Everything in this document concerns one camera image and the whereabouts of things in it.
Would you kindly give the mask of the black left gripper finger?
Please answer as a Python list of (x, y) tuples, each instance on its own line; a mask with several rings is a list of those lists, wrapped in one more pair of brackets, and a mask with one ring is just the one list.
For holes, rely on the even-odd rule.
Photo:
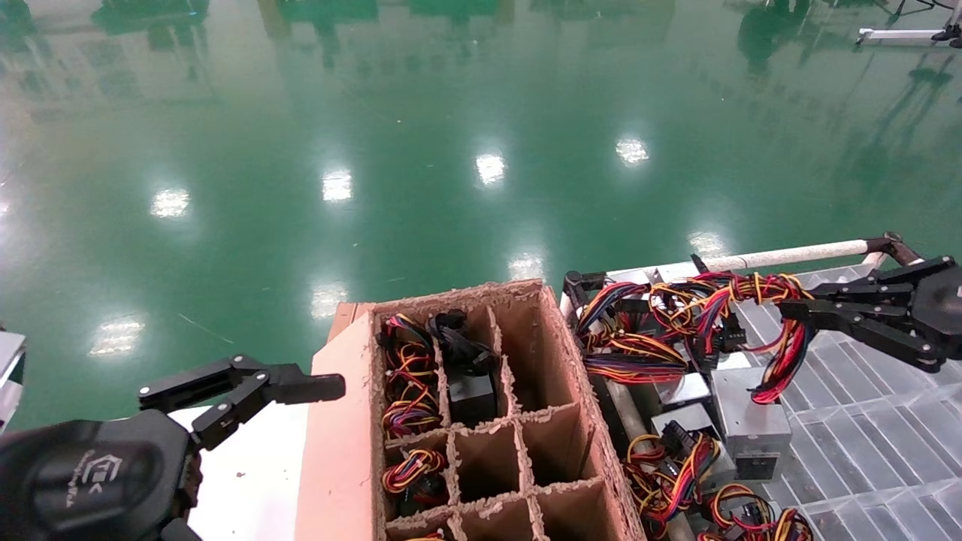
[(346, 380), (339, 373), (305, 374), (295, 364), (265, 365), (233, 355), (145, 385), (138, 406), (171, 413), (210, 401), (192, 423), (192, 438), (213, 451), (268, 404), (326, 403), (344, 396)]

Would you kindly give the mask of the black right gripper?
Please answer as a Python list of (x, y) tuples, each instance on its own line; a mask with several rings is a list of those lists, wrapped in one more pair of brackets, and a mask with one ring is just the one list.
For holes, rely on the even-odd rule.
[(951, 256), (824, 283), (810, 295), (781, 302), (783, 318), (841, 332), (925, 373), (961, 359), (961, 267)]

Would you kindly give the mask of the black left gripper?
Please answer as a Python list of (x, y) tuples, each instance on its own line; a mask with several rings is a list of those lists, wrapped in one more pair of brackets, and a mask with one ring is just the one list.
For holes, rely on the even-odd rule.
[(187, 522), (200, 464), (192, 435), (154, 410), (6, 434), (1, 537), (202, 541)]

